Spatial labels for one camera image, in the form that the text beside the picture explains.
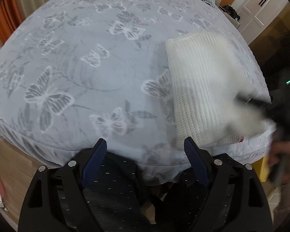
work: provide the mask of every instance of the mattress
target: mattress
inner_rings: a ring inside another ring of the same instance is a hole
[[[176,145],[165,41],[193,31],[225,36],[243,74],[269,98],[244,39],[201,0],[50,0],[0,50],[0,138],[52,167],[104,138],[148,184],[174,180],[190,164]],[[270,136],[271,125],[208,150],[254,162]]]

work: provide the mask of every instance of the gray bedsheet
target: gray bedsheet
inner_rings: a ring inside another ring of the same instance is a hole
[[[190,164],[175,146],[165,40],[192,31],[225,35],[268,97],[244,39],[201,0],[51,0],[0,50],[0,138],[57,166],[102,137],[110,152],[137,161],[149,184],[174,179]],[[209,150],[253,162],[270,134]]]

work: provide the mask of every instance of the white cabinet door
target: white cabinet door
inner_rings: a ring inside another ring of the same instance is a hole
[[[261,10],[239,32],[250,44],[278,16],[288,0],[266,0]]]
[[[238,31],[241,32],[253,20],[253,17],[261,10],[261,5],[264,5],[267,0],[248,0],[246,5],[239,12],[241,17],[239,20],[240,26]]]

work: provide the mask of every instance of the ribbed knit texture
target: ribbed knit texture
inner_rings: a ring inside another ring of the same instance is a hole
[[[253,92],[222,35],[189,33],[166,41],[175,95],[178,145],[191,136],[199,147],[239,142],[264,131],[261,113],[238,103]]]

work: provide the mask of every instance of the metal bolt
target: metal bolt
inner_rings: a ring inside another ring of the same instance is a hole
[[[68,166],[69,167],[74,167],[76,165],[76,161],[75,160],[71,160],[68,162]]]
[[[246,167],[246,169],[248,169],[248,170],[252,170],[252,169],[253,169],[252,165],[250,165],[250,164],[246,164],[245,167]]]
[[[39,166],[39,168],[38,168],[38,170],[39,170],[40,172],[43,172],[45,169],[46,169],[45,166]]]
[[[222,161],[221,160],[214,160],[214,164],[217,166],[221,166],[222,165]]]

